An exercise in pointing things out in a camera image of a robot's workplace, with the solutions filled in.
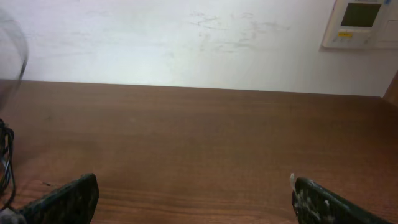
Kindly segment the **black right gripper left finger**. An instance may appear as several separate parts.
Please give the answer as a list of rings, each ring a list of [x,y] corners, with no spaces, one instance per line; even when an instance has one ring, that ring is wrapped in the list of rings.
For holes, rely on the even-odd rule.
[[[89,224],[99,195],[96,176],[85,174],[28,203],[19,213],[30,224]]]

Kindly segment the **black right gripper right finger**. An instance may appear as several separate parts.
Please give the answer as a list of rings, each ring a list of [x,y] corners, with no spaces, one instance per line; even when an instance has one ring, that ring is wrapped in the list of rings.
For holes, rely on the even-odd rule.
[[[311,179],[291,177],[292,207],[300,224],[391,224]]]

